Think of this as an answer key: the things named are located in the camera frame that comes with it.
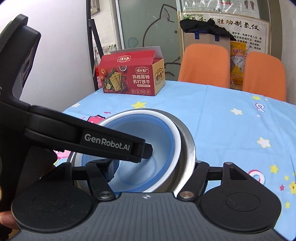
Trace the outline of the person's left hand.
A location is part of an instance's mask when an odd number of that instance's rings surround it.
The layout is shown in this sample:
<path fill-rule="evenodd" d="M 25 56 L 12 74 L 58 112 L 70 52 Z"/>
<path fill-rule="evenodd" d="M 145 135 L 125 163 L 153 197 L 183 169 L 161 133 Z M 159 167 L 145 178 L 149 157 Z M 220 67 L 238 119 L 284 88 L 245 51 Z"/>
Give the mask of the person's left hand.
<path fill-rule="evenodd" d="M 18 230 L 19 227 L 11 211 L 4 211 L 0 213 L 0 223 L 13 230 Z"/>

